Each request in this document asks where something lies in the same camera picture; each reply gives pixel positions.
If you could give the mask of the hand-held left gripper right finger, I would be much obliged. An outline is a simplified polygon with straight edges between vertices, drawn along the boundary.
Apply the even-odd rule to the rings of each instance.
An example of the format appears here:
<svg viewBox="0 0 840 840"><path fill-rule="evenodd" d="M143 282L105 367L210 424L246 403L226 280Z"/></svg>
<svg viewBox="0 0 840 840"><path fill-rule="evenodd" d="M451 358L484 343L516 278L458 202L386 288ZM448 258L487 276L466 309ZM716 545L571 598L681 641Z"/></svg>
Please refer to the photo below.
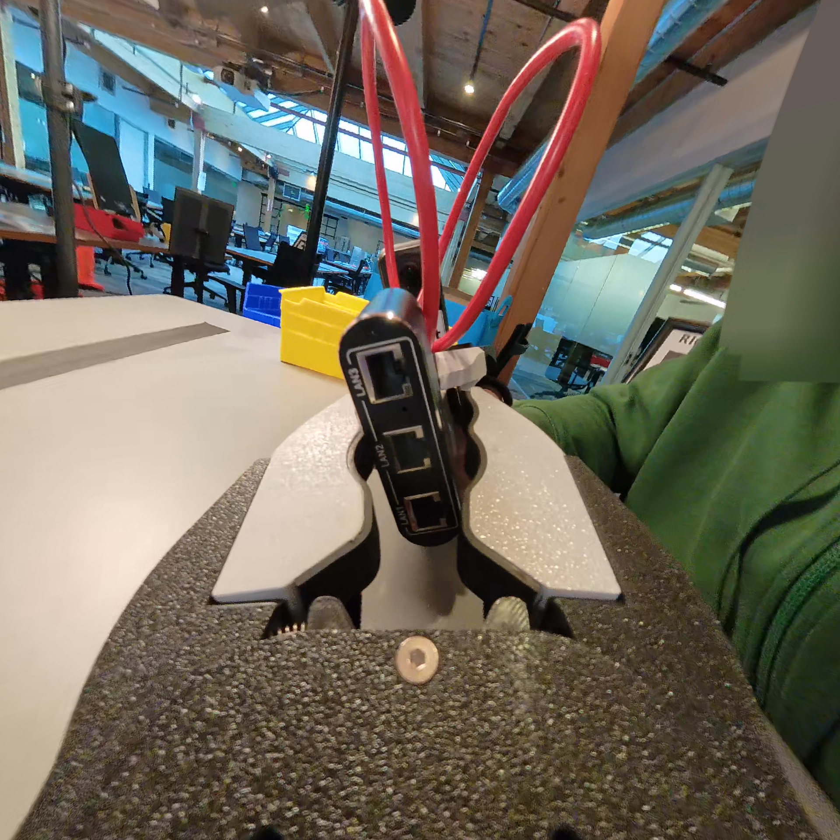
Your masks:
<svg viewBox="0 0 840 840"><path fill-rule="evenodd" d="M457 571L485 603L531 606L552 597L622 597L561 448L536 424L479 387L463 394L477 468L465 490Z"/></svg>

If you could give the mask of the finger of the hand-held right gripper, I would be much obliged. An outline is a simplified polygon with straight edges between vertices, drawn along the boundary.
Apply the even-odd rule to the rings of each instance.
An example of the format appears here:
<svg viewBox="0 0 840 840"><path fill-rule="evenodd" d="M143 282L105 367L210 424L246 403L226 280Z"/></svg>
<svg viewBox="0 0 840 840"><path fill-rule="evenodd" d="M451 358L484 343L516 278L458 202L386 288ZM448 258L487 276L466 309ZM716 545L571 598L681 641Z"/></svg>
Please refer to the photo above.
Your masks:
<svg viewBox="0 0 840 840"><path fill-rule="evenodd" d="M487 375L487 354L478 347L453 347L434 353L441 393L450 389L469 389Z"/></svg>

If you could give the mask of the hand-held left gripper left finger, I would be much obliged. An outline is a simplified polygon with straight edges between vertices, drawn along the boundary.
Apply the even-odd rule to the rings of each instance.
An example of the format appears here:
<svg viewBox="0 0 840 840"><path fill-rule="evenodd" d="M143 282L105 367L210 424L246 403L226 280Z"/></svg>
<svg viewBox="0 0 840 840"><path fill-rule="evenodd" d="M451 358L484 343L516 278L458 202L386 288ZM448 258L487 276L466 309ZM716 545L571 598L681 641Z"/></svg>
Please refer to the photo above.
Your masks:
<svg viewBox="0 0 840 840"><path fill-rule="evenodd" d="M212 590L219 604L360 595L380 569L373 470L343 395L282 441Z"/></svg>

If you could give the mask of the black ethernet hub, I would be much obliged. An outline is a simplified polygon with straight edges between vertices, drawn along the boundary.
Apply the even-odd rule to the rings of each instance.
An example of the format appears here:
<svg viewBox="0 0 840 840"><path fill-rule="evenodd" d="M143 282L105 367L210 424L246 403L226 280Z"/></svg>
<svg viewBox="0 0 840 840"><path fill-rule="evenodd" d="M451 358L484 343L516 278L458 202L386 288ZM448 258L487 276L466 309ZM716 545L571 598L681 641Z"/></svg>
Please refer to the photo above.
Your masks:
<svg viewBox="0 0 840 840"><path fill-rule="evenodd" d="M464 503L480 475L466 389L442 388L417 299L381 290L339 341L339 362L395 524L425 548L465 537Z"/></svg>

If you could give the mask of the yellow storage bin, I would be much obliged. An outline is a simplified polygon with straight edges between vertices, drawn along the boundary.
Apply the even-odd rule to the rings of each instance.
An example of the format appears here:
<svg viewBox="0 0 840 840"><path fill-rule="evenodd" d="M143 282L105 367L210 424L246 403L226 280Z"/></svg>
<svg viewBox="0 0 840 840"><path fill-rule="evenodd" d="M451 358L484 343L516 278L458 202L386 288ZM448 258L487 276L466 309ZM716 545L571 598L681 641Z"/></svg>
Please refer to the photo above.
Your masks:
<svg viewBox="0 0 840 840"><path fill-rule="evenodd" d="M340 339L368 301L323 287L280 291L280 360L343 380Z"/></svg>

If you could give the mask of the blue storage bin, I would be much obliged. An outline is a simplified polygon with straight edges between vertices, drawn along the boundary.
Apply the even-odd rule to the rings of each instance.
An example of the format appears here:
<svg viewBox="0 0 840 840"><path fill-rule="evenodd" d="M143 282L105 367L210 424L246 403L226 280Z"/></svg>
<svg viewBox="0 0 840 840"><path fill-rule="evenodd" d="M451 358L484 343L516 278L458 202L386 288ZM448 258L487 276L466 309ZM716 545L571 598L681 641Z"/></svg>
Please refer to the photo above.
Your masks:
<svg viewBox="0 0 840 840"><path fill-rule="evenodd" d="M279 328L283 291L274 285L250 281L245 287L242 316Z"/></svg>

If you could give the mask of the person's right forearm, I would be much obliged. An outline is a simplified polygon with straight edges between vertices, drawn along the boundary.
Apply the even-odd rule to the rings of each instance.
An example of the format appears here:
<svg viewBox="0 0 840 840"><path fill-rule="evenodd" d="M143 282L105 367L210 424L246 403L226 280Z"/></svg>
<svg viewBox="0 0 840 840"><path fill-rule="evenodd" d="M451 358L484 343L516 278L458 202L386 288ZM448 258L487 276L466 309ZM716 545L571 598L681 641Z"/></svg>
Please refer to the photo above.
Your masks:
<svg viewBox="0 0 840 840"><path fill-rule="evenodd" d="M519 400L512 407L624 496L718 351L722 324L711 325L687 354L629 383L598 385L558 400Z"/></svg>

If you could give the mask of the white printed tag sign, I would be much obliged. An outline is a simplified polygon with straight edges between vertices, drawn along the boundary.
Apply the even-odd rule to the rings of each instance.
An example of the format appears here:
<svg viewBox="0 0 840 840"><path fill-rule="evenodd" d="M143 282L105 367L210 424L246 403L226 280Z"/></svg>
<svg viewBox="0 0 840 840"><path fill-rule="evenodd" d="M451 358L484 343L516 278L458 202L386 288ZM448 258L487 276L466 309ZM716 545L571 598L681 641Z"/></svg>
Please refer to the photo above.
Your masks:
<svg viewBox="0 0 840 840"><path fill-rule="evenodd" d="M657 318L622 382L629 383L644 371L688 354L708 327L708 323L696 320Z"/></svg>

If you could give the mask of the person's green jacket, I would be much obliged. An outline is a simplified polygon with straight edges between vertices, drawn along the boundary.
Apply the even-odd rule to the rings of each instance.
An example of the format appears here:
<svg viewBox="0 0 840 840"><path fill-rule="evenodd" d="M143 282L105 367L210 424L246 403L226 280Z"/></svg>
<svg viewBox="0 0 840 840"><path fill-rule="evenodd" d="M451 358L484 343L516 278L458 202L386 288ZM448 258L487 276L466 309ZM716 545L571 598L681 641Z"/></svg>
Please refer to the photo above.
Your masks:
<svg viewBox="0 0 840 840"><path fill-rule="evenodd" d="M838 385L744 381L719 341L626 494L836 805L838 427Z"/></svg>

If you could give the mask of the wooden beam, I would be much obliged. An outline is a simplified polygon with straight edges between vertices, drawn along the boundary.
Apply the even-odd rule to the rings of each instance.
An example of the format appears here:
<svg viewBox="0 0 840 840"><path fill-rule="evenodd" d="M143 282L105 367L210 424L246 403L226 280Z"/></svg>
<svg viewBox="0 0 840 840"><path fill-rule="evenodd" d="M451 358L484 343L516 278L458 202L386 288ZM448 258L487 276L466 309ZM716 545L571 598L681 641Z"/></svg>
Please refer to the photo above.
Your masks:
<svg viewBox="0 0 840 840"><path fill-rule="evenodd" d="M611 1L606 7L600 68L561 168L511 262L503 291L512 303L497 331L496 350L539 312L664 5Z"/></svg>

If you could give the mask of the black metal pole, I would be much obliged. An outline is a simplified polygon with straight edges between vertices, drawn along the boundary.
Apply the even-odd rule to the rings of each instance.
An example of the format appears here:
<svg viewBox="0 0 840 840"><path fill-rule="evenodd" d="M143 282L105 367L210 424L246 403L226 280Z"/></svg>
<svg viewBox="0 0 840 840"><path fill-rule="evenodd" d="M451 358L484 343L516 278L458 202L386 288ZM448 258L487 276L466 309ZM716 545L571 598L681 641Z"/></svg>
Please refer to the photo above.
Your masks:
<svg viewBox="0 0 840 840"><path fill-rule="evenodd" d="M324 126L324 135L318 163L316 185L313 190L311 212L308 222L308 237L304 250L304 269L306 286L311 286L319 266L319 237L321 234L322 216L327 200L329 179L333 168L343 102L348 86L348 73L353 54L356 30L359 23L360 9L356 1L343 3L343 27L339 38L338 53L332 72L332 86L329 109Z"/></svg>

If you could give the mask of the red plastic crate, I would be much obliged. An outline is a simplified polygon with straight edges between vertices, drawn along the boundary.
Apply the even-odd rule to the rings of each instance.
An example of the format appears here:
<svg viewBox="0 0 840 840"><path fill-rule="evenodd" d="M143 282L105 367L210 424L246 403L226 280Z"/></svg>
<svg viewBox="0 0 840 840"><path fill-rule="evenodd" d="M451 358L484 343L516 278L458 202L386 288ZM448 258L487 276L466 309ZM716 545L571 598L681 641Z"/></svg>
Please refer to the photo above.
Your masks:
<svg viewBox="0 0 840 840"><path fill-rule="evenodd" d="M95 245L108 242L137 244L145 236L142 223L84 203L72 204L75 244Z"/></svg>

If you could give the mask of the thin black lamp pole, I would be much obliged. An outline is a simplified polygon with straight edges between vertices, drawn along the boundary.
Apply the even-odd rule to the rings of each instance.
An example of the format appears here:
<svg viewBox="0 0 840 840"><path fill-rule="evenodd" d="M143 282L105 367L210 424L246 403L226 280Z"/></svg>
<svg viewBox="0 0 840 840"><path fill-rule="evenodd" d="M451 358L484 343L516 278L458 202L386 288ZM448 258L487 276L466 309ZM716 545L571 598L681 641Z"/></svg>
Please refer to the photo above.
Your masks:
<svg viewBox="0 0 840 840"><path fill-rule="evenodd" d="M70 110L64 40L59 1L38 3L41 50L44 64L43 98L49 135L49 159L56 235L57 298L78 297L75 241L74 181L70 163Z"/></svg>

